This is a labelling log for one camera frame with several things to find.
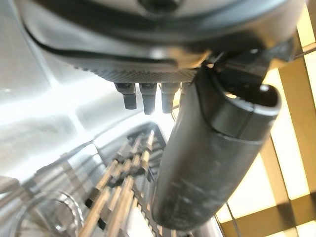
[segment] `metal rod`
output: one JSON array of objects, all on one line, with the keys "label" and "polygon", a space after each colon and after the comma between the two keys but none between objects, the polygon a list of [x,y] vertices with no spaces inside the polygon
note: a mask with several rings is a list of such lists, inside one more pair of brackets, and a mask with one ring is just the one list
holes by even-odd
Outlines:
[{"label": "metal rod", "polygon": [[100,218],[100,212],[106,203],[106,201],[110,197],[110,188],[105,188],[99,198],[96,200],[95,204],[93,205],[86,221],[84,222],[83,228],[79,232],[79,237],[89,237],[91,236],[94,228]]},{"label": "metal rod", "polygon": [[115,169],[117,164],[118,164],[118,162],[116,160],[112,161],[110,167],[106,170],[103,177],[100,179],[100,181],[95,186],[96,189],[101,190],[106,186],[108,180],[111,177],[111,172]]},{"label": "metal rod", "polygon": [[142,140],[142,135],[138,135],[138,137],[136,138],[136,140],[134,142],[133,148],[130,151],[132,153],[132,155],[135,155],[138,152],[138,147],[140,145],[141,140]]},{"label": "metal rod", "polygon": [[116,208],[112,215],[110,216],[109,224],[106,228],[106,236],[116,237],[119,233],[119,228],[122,219],[122,212],[125,210],[125,205],[129,200],[130,191],[132,189],[134,179],[131,176],[125,178],[123,182],[123,187],[121,191],[121,199],[118,201]]},{"label": "metal rod", "polygon": [[148,139],[147,139],[147,147],[146,147],[145,151],[142,153],[142,157],[141,157],[141,167],[145,171],[145,179],[143,181],[143,185],[142,185],[142,189],[141,189],[142,192],[145,188],[145,183],[146,183],[146,179],[148,176],[148,166],[149,166],[148,161],[149,161],[150,152],[153,148],[154,137],[155,137],[155,132],[152,130],[150,135],[148,136]]},{"label": "metal rod", "polygon": [[132,172],[138,168],[139,162],[140,162],[140,156],[138,154],[134,155],[133,160],[132,160],[132,164],[131,164]]},{"label": "metal rod", "polygon": [[144,201],[145,201],[145,197],[146,197],[146,193],[147,193],[147,189],[148,189],[148,185],[146,185],[147,175],[148,175],[148,172],[146,171],[144,179],[143,179],[142,188],[141,188],[141,196],[143,197]]},{"label": "metal rod", "polygon": [[114,180],[117,180],[120,177],[120,174],[123,170],[123,165],[122,164],[118,164],[115,168],[115,170],[113,171],[113,178]]},{"label": "metal rod", "polygon": [[112,195],[112,198],[109,200],[109,204],[104,205],[104,207],[101,210],[98,225],[103,230],[105,229],[105,226],[109,223],[109,217],[111,213],[114,211],[120,192],[121,192],[121,187],[116,187]]},{"label": "metal rod", "polygon": [[122,172],[123,173],[126,173],[130,170],[130,167],[131,167],[131,160],[130,159],[127,159],[124,161],[124,165],[122,167]]},{"label": "metal rod", "polygon": [[226,206],[227,206],[228,211],[229,211],[229,213],[230,213],[230,215],[231,215],[231,217],[232,217],[236,234],[237,234],[238,237],[241,237],[241,233],[240,233],[240,230],[239,230],[239,228],[238,228],[237,221],[236,221],[235,217],[233,216],[232,210],[231,210],[231,208],[229,207],[228,202],[226,202]]},{"label": "metal rod", "polygon": [[162,235],[162,226],[157,225],[157,228],[159,230],[159,234]]},{"label": "metal rod", "polygon": [[155,189],[155,182],[154,181],[151,181],[149,182],[149,188],[148,188],[148,192],[147,192],[147,195],[146,195],[146,202],[147,202],[147,209],[150,211],[150,200],[151,200],[151,197],[154,193],[154,189]]},{"label": "metal rod", "polygon": [[133,197],[134,197],[134,192],[130,191],[128,198],[126,200],[124,211],[122,212],[122,219],[121,219],[121,224],[120,224],[122,236],[124,236],[126,233],[127,220],[128,220],[128,217],[129,217],[129,214],[131,212],[132,205],[133,205]]},{"label": "metal rod", "polygon": [[127,231],[128,222],[129,222],[129,220],[130,220],[130,216],[131,216],[133,210],[134,210],[135,208],[137,208],[137,204],[138,204],[138,199],[137,199],[136,197],[134,197],[134,199],[133,199],[133,201],[132,201],[132,205],[130,206],[130,210],[129,210],[128,216],[127,216],[127,218],[126,218],[126,222],[125,222],[124,226],[122,225],[122,230],[123,230],[124,233],[126,233],[126,231]]}]

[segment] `stainless steel surface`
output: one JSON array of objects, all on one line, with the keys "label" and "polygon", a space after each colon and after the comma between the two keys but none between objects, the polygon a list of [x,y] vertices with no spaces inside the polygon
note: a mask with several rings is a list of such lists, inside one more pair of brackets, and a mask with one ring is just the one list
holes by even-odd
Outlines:
[{"label": "stainless steel surface", "polygon": [[[59,229],[60,226],[56,226],[56,225],[53,225],[53,223],[50,223],[51,215],[53,213],[51,213],[50,211],[47,211],[47,213],[43,213],[44,214],[43,217],[44,218],[50,217],[50,219],[43,220],[43,221],[49,222],[46,224],[47,225],[46,227],[48,228],[48,230],[35,229],[33,234],[37,234],[37,236],[41,236],[45,232],[52,232],[52,233],[56,233],[57,235],[62,235],[63,232],[70,231],[69,228],[75,228],[73,230],[72,234],[69,232],[68,232],[68,234],[71,237],[76,237],[78,235],[79,230],[81,229],[81,227],[83,225],[82,212],[79,208],[78,203],[68,194],[53,191],[53,192],[39,194],[38,196],[34,197],[29,202],[27,202],[21,208],[21,210],[17,213],[17,215],[14,218],[14,221],[13,221],[13,224],[11,227],[11,231],[10,231],[10,237],[28,236],[22,232],[21,224],[24,221],[24,219],[27,217],[27,215],[29,214],[30,211],[37,208],[37,206],[39,204],[41,204],[45,201],[56,201],[56,202],[60,202],[63,205],[65,205],[66,208],[70,209],[71,214],[73,216],[73,221],[70,222],[68,226],[63,227],[62,229]],[[26,229],[26,232],[28,232],[30,234],[30,229],[29,228],[25,228],[25,229]]]},{"label": "stainless steel surface", "polygon": [[119,228],[122,220],[125,218],[123,216],[126,205],[130,205],[133,196],[130,195],[134,179],[128,176],[122,185],[122,190],[120,194],[120,199],[118,200],[117,206],[111,216],[109,224],[106,227],[106,232],[108,237],[115,237],[119,233]]},{"label": "stainless steel surface", "polygon": [[19,184],[0,195],[4,237],[16,213],[42,192],[67,190],[85,218],[84,200],[118,151],[119,137],[149,121],[166,138],[173,127],[161,112],[159,90],[152,116],[143,114],[139,90],[139,109],[125,110],[112,83],[37,48],[15,12],[10,0],[0,1],[0,175]]},{"label": "stainless steel surface", "polygon": [[10,177],[0,176],[0,194],[10,192],[20,186],[20,182],[17,179]]},{"label": "stainless steel surface", "polygon": [[26,180],[64,152],[142,110],[125,110],[112,83],[36,48],[7,0],[0,2],[0,29],[1,175]]}]

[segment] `black cylindrical handle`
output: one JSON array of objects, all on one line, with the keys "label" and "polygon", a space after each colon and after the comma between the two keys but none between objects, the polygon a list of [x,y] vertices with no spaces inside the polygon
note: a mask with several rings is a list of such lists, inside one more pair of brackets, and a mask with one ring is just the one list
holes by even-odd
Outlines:
[{"label": "black cylindrical handle", "polygon": [[159,225],[195,229],[233,193],[280,109],[275,88],[258,96],[229,98],[209,69],[199,70],[162,156],[152,205]]}]

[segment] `curved metal housing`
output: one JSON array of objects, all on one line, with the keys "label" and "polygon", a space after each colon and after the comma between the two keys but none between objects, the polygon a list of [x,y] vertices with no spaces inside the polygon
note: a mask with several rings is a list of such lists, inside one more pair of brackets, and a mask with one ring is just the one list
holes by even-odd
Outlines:
[{"label": "curved metal housing", "polygon": [[287,40],[305,1],[236,0],[219,9],[215,3],[216,10],[210,4],[208,12],[193,16],[181,15],[187,10],[179,7],[163,17],[121,11],[113,1],[17,2],[34,41],[62,60],[114,82],[130,80],[121,71],[136,74],[138,82],[149,82],[150,74],[141,72],[183,72],[154,80],[177,82],[188,81],[184,74],[192,78],[183,70],[198,67],[210,52],[267,48]]},{"label": "curved metal housing", "polygon": [[[16,213],[40,192],[69,193],[85,217],[84,199],[120,136],[155,119],[142,106],[125,110],[112,83],[40,50],[10,3],[0,1],[0,236],[6,237]],[[172,117],[164,118],[158,121],[171,130]]]}]

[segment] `metal panel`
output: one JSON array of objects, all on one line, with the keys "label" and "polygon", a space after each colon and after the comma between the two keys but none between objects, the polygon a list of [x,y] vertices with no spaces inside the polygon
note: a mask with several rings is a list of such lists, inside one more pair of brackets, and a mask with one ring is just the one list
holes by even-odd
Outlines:
[{"label": "metal panel", "polygon": [[112,83],[38,49],[12,6],[0,2],[0,174],[23,181],[143,107],[139,94],[125,110]]}]

